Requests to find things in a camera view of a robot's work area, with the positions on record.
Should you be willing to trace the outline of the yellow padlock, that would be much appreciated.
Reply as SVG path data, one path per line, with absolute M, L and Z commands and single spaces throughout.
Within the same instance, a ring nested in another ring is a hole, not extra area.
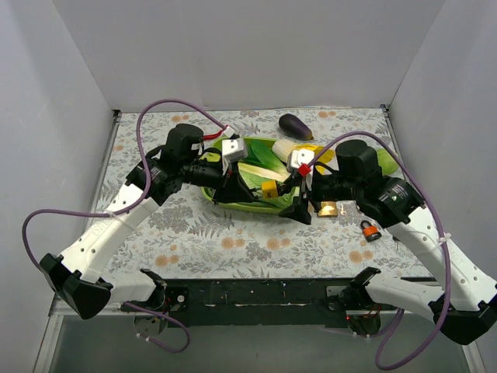
M 261 183 L 261 193 L 264 199 L 276 199 L 287 194 L 287 188 L 283 183 L 269 180 Z

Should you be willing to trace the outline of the large brass padlock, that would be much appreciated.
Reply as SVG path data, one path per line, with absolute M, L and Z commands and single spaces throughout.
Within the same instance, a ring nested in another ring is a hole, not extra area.
M 334 201 L 323 201 L 321 202 L 321 207 L 318 212 L 319 218 L 331 218 L 337 217 L 339 215 L 336 202 Z

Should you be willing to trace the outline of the orange black padlock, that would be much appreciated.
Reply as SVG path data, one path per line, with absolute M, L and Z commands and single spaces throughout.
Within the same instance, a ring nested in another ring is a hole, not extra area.
M 382 234 L 379 232 L 378 228 L 368 220 L 362 220 L 360 222 L 360 227 L 367 242 L 373 242 L 382 237 Z

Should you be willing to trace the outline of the black key bunch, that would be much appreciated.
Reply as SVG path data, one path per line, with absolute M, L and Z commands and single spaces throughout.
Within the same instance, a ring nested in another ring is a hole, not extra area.
M 393 236 L 392 239 L 394 241 L 395 250 L 398 251 L 399 245 L 400 245 L 401 241 L 397 237 L 395 237 L 395 236 Z

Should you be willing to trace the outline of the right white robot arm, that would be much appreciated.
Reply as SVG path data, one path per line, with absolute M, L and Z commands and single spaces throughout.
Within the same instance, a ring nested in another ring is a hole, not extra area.
M 344 141 L 335 149 L 338 169 L 322 175 L 310 168 L 314 152 L 293 150 L 287 160 L 290 177 L 280 192 L 297 187 L 292 205 L 280 212 L 306 225 L 308 205 L 353 200 L 360 212 L 406 246 L 436 279 L 436 286 L 389 277 L 368 267 L 349 286 L 328 298 L 334 309 L 368 309 L 392 305 L 441 324 L 442 334 L 468 345 L 496 322 L 496 281 L 460 250 L 411 184 L 382 173 L 375 149 L 365 141 Z

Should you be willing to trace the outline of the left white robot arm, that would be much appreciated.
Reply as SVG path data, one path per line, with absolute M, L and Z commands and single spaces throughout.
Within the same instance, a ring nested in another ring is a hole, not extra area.
M 208 152 L 219 155 L 219 160 L 205 159 Z M 165 144 L 150 150 L 128 174 L 105 218 L 60 254 L 43 257 L 40 266 L 50 287 L 82 319 L 94 317 L 110 303 L 133 302 L 150 311 L 161 309 L 166 300 L 165 280 L 147 269 L 108 274 L 104 271 L 108 261 L 185 184 L 212 189 L 214 201 L 223 204 L 255 201 L 253 189 L 238 171 L 238 161 L 247 155 L 245 141 L 237 135 L 222 140 L 221 148 L 207 150 L 201 129 L 176 125 Z

